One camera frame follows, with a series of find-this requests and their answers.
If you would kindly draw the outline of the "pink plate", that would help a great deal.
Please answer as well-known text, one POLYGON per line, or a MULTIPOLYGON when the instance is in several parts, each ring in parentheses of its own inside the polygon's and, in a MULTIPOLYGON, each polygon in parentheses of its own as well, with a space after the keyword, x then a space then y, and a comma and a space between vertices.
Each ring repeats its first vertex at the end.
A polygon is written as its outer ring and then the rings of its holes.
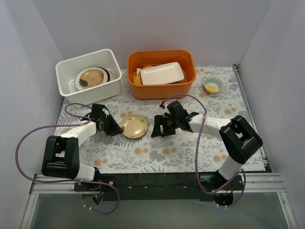
POLYGON ((117 79, 116 75, 111 70, 108 70, 108 72, 110 74, 110 81, 117 79))

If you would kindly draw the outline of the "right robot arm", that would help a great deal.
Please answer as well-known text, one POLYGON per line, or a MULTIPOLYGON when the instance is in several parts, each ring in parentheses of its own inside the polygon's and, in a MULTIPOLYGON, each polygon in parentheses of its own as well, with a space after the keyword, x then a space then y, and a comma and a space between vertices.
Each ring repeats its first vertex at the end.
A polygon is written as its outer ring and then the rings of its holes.
POLYGON ((161 104, 162 115, 154 117, 152 138, 175 135, 177 129, 199 135, 207 134, 222 139, 228 156, 220 168, 207 181, 197 176, 203 190, 216 192, 228 189, 243 165, 262 146, 263 141, 247 120, 240 115, 232 119, 207 117, 199 112, 187 112, 179 101, 161 104))

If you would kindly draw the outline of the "brown glossy small plate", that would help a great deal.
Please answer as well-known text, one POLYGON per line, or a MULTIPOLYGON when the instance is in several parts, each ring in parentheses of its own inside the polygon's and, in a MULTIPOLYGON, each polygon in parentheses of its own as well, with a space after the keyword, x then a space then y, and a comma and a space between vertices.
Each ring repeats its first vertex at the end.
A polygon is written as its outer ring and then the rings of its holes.
POLYGON ((89 69, 84 71, 79 78, 80 86, 84 88, 95 87, 105 80, 105 73, 100 69, 89 69))

